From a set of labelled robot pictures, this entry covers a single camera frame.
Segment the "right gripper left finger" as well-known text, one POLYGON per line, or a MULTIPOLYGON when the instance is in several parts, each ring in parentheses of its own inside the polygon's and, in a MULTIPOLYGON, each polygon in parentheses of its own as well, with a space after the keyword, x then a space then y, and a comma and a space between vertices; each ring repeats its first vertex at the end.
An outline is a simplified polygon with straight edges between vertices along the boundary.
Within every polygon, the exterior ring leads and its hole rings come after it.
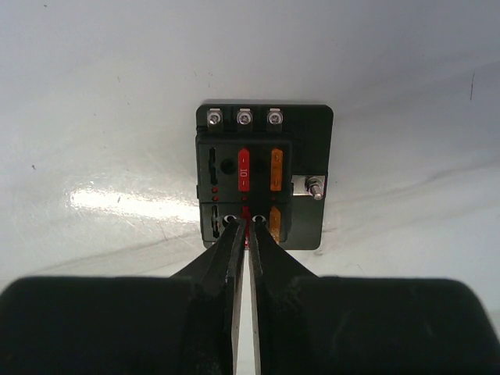
POLYGON ((232 374, 244 220, 170 277, 24 277, 1 295, 4 374, 232 374))

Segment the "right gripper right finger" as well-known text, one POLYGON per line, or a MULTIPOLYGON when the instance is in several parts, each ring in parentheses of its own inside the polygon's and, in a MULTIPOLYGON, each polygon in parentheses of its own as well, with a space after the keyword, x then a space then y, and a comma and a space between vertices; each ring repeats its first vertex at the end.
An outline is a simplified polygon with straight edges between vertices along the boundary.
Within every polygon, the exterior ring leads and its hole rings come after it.
POLYGON ((496 374, 499 341, 457 280, 319 277, 249 227, 259 374, 496 374))

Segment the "brown blade fuse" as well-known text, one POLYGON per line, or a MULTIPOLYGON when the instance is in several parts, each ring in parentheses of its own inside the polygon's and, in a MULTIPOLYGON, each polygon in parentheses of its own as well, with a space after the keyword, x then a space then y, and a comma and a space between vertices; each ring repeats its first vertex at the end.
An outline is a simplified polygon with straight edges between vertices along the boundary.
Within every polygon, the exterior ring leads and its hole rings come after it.
POLYGON ((276 206, 272 206, 269 214, 269 232, 273 240, 280 243, 281 212, 276 206))

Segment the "dark red blade fuse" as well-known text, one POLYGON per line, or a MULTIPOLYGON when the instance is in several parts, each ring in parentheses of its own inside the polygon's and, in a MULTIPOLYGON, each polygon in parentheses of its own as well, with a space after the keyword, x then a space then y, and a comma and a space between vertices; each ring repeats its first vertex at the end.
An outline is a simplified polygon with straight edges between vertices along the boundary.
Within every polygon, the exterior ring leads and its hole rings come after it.
POLYGON ((245 221, 245 248, 249 248, 249 227, 252 221, 252 217, 249 211, 249 208, 244 205, 242 207, 241 218, 245 221))

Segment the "black fuse box base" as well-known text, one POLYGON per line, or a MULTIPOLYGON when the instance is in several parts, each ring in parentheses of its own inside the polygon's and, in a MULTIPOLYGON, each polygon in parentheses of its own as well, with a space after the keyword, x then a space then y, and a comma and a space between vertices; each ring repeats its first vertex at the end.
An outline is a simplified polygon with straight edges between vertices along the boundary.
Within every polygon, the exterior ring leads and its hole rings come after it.
POLYGON ((197 198, 205 247, 249 208, 269 230, 272 206, 281 212, 287 250, 320 246, 334 111, 325 104, 204 102, 195 113, 197 198), (250 190, 238 190, 238 152, 250 153, 250 190), (283 151, 281 191, 270 190, 271 151, 283 151))

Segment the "orange blade fuse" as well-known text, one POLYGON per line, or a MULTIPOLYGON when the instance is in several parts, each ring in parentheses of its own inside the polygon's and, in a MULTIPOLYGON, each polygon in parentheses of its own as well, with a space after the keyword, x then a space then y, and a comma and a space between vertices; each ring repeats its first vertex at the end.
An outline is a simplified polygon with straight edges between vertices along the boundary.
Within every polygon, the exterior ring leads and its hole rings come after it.
POLYGON ((270 190, 277 192, 282 189, 283 180, 283 151, 274 148, 270 159, 270 190))

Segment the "bright red blade fuse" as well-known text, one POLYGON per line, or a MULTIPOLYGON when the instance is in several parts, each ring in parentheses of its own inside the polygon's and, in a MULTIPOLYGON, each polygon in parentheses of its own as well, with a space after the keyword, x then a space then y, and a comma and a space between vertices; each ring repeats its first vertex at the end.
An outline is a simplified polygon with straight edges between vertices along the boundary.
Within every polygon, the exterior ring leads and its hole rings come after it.
POLYGON ((242 148, 237 154, 238 190, 249 192, 250 190, 250 153, 247 148, 242 148))

